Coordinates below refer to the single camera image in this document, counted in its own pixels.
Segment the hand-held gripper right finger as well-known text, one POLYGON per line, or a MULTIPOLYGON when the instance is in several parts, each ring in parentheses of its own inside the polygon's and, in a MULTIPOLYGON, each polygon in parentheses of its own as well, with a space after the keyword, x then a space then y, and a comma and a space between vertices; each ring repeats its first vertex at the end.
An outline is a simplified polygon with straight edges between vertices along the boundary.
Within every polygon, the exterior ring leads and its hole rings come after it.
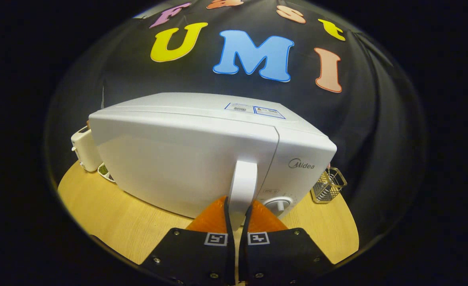
POLYGON ((239 280, 247 286, 313 286, 334 269, 303 228, 288 228, 266 206, 249 207, 239 245, 239 280))

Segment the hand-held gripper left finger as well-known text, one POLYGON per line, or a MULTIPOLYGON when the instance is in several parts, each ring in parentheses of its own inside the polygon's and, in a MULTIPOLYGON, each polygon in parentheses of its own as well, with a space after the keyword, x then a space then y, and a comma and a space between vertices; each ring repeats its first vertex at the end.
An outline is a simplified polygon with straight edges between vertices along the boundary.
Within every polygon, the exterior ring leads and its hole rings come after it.
POLYGON ((235 243, 228 210, 223 196, 186 228, 171 228, 139 268, 176 286, 233 286, 235 243))

